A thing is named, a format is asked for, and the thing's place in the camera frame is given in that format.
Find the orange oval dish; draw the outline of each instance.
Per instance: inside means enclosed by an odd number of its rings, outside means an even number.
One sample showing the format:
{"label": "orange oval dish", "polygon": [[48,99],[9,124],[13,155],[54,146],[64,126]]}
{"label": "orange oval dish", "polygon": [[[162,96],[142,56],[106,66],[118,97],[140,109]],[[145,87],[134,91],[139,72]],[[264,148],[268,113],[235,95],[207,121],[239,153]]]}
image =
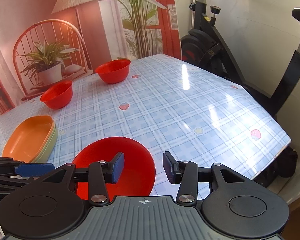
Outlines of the orange oval dish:
{"label": "orange oval dish", "polygon": [[47,143],[54,126],[53,119],[48,115],[33,116],[24,120],[7,141],[2,157],[32,162]]}

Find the blue and white checkered tablecloth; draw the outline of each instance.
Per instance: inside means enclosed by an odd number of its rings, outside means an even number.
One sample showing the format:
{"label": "blue and white checkered tablecloth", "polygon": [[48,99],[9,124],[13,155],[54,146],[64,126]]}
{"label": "blue and white checkered tablecloth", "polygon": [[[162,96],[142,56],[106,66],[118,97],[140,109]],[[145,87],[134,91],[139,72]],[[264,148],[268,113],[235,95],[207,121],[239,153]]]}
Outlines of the blue and white checkered tablecloth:
{"label": "blue and white checkered tablecloth", "polygon": [[[290,143],[277,122],[234,83],[178,59],[155,55],[133,61],[129,76],[107,85],[94,74],[73,84],[66,107],[50,110],[37,97],[0,116],[0,156],[14,129],[26,118],[53,117],[59,136],[49,162],[71,162],[90,143],[125,136],[153,156],[152,195],[173,195],[162,167],[162,153],[201,167],[219,162],[255,177]],[[199,198],[209,193],[199,184]]]}

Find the pink wall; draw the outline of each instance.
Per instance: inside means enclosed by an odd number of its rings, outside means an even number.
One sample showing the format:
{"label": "pink wall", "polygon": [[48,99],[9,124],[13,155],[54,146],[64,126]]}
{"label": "pink wall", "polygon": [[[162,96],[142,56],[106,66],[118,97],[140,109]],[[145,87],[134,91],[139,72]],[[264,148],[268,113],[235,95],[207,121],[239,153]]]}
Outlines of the pink wall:
{"label": "pink wall", "polygon": [[[52,18],[77,26],[73,8],[51,14],[56,1],[0,0],[0,79],[16,105],[20,104],[23,92],[13,66],[12,50],[21,33],[36,22]],[[79,14],[92,66],[111,60],[98,2],[82,4]]]}

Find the wooden chair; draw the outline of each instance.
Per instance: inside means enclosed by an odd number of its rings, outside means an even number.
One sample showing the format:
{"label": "wooden chair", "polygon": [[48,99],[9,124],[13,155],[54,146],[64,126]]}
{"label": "wooden chair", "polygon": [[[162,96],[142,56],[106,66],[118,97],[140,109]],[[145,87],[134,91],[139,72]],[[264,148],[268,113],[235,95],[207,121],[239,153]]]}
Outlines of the wooden chair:
{"label": "wooden chair", "polygon": [[57,19],[38,22],[21,34],[13,48],[13,64],[23,92],[25,93],[25,97],[21,99],[22,101],[43,94],[45,90],[53,85],[44,85],[37,75],[31,77],[30,73],[20,73],[29,65],[29,61],[26,60],[26,56],[24,55],[36,51],[34,42],[47,45],[60,40],[64,41],[65,45],[70,45],[71,48],[80,49],[80,51],[70,54],[72,58],[65,60],[65,67],[71,64],[80,65],[82,67],[81,70],[69,76],[63,74],[62,80],[75,80],[93,74],[93,70],[88,68],[87,55],[84,53],[84,51],[86,51],[84,50],[84,41],[74,25],[64,20]]}

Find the white flower pot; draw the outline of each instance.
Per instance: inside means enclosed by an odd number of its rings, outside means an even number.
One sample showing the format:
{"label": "white flower pot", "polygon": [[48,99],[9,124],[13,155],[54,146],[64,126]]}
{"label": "white flower pot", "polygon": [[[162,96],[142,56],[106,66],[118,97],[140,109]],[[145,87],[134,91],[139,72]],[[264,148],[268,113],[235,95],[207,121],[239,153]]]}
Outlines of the white flower pot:
{"label": "white flower pot", "polygon": [[55,65],[52,68],[38,72],[38,77],[45,85],[58,82],[62,79],[61,64]]}

